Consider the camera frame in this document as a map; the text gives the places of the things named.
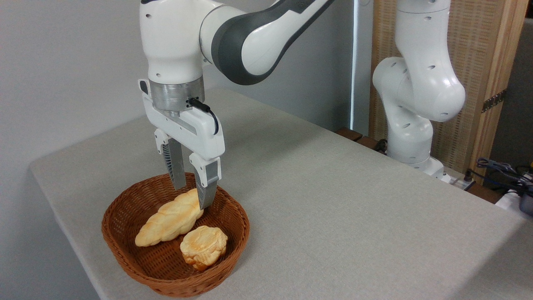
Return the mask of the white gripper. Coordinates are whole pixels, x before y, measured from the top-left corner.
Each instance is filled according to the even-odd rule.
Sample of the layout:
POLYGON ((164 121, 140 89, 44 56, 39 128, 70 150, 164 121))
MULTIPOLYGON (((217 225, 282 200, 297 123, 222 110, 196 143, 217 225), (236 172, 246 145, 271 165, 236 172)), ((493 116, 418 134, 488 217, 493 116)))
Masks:
POLYGON ((204 81, 198 78, 183 84, 161 84, 139 80, 148 120, 154 132, 158 153, 175 190, 186 186, 182 146, 192 150, 195 181, 201 210, 209 207, 221 179, 220 158, 225 151, 222 126, 215 125, 209 112, 189 104, 190 99, 205 100, 204 81))

